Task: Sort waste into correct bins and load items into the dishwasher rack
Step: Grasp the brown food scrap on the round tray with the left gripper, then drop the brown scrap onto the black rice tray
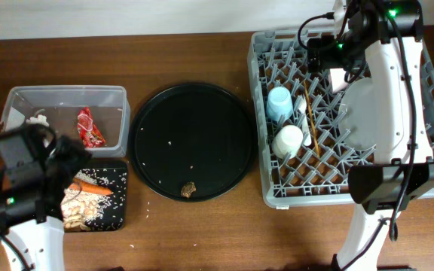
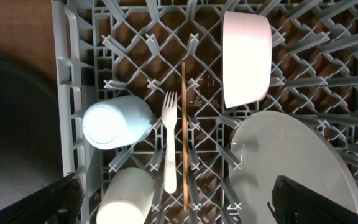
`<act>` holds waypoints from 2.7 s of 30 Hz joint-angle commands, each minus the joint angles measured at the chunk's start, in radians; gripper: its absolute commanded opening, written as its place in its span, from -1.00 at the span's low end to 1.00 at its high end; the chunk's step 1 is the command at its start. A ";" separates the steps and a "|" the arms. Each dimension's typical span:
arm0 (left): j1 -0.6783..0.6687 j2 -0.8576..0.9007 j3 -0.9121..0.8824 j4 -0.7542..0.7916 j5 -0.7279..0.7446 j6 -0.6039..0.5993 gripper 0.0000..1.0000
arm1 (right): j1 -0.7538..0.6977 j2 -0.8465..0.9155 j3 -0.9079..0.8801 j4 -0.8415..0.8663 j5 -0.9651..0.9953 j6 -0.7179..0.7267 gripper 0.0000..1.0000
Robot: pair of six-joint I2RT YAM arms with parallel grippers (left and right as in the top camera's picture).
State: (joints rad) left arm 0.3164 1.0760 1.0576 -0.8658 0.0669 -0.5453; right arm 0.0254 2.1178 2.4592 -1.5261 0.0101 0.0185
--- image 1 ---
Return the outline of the white plastic fork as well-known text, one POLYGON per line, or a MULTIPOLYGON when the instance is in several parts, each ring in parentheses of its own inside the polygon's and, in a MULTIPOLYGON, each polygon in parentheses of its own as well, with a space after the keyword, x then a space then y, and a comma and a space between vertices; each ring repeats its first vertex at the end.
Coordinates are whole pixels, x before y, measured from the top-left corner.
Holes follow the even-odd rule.
POLYGON ((301 130, 303 132, 303 145, 309 147, 312 141, 310 137, 310 128, 306 116, 307 103, 303 95, 300 95, 299 97, 300 97, 300 102, 298 105, 298 110, 303 118, 301 123, 301 130))

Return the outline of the orange carrot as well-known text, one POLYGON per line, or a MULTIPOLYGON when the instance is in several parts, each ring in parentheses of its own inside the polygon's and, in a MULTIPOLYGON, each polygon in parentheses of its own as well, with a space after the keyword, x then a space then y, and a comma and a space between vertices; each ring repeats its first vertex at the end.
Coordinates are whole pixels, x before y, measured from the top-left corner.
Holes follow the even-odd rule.
POLYGON ((90 184, 85 181, 74 181, 69 185, 69 189, 80 190, 86 193, 94 193, 103 196, 108 196, 113 194, 113 192, 107 187, 100 187, 98 185, 90 184))

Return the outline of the light blue plastic cup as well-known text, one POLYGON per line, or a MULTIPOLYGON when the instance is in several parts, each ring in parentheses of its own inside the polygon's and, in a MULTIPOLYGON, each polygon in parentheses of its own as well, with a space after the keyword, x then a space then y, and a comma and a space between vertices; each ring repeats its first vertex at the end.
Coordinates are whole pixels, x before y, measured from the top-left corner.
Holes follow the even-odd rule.
POLYGON ((269 93, 266 104, 267 116, 278 122, 281 116, 284 120, 292 116, 293 105, 289 90, 285 87, 275 87, 269 93))

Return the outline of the wooden chopstick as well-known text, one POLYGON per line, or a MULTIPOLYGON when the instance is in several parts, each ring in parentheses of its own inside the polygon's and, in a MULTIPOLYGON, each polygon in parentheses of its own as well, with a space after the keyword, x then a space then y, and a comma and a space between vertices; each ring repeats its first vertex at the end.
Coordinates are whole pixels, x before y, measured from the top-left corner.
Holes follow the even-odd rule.
POLYGON ((314 121, 313 121, 313 111, 311 108, 311 103, 310 103, 310 97, 309 97, 309 93, 308 93, 308 86, 307 86, 307 81, 304 80, 304 97, 306 99, 306 103, 307 103, 307 110, 308 110, 308 114, 309 114, 309 118, 310 118, 310 126, 311 126, 311 131, 312 131, 312 137, 313 137, 313 143, 314 143, 314 147, 315 147, 315 152, 318 158, 320 158, 320 149, 319 149, 319 143, 317 141, 317 133, 316 133, 316 128, 314 125, 314 121))

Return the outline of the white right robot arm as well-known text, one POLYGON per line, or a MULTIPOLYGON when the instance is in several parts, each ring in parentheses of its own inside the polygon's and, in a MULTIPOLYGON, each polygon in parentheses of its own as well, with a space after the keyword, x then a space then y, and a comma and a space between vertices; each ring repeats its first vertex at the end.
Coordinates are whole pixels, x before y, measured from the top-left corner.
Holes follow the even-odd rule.
POLYGON ((355 208, 332 269, 374 270, 385 239, 397 239, 398 216, 434 188, 420 85, 423 12, 417 1, 337 1, 326 18, 335 33, 303 43, 307 66, 344 70, 344 117, 374 149, 371 165, 348 173, 355 208))

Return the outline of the white plastic cup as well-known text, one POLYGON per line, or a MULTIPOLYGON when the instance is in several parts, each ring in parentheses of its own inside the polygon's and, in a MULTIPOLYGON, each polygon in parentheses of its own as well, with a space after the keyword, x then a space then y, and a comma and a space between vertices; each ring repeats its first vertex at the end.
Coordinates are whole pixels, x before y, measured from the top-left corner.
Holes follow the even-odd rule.
POLYGON ((284 159, 288 154, 290 159, 296 157, 303 142, 303 136, 303 132, 297 126, 284 126, 272 141, 273 153, 280 159, 284 159))

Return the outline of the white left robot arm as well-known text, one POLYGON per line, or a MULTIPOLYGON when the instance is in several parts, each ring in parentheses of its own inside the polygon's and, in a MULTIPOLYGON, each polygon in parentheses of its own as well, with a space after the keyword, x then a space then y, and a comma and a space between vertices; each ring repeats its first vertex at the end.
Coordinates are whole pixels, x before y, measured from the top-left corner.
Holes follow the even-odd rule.
POLYGON ((0 136, 0 243, 12 270, 63 270, 65 189, 91 155, 66 136, 0 136))

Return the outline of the brown food scrap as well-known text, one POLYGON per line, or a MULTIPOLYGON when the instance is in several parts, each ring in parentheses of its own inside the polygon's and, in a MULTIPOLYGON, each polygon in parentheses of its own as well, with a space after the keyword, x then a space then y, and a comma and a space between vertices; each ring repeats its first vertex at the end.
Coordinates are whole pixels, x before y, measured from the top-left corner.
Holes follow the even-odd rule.
POLYGON ((190 198, 192 193, 197 190, 196 185, 193 181, 186 183, 181 189, 181 196, 184 198, 190 198))

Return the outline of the light grey plate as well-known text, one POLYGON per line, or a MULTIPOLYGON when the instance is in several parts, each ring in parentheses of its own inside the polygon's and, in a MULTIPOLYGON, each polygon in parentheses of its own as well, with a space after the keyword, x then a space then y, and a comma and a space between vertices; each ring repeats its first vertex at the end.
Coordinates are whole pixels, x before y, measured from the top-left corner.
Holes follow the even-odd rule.
POLYGON ((371 78, 359 79, 346 89, 339 112, 344 113, 338 124, 339 132, 350 131, 344 139, 347 146, 356 151, 366 151, 375 146, 377 118, 371 78))

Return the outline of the pink bowl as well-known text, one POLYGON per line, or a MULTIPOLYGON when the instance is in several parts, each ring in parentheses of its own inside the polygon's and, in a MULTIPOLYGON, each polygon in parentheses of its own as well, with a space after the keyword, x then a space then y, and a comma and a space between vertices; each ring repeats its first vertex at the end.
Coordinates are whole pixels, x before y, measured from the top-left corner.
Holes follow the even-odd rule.
POLYGON ((329 82, 331 84, 332 93, 345 90, 348 87, 348 83, 345 81, 346 71, 344 69, 330 69, 329 70, 329 82))

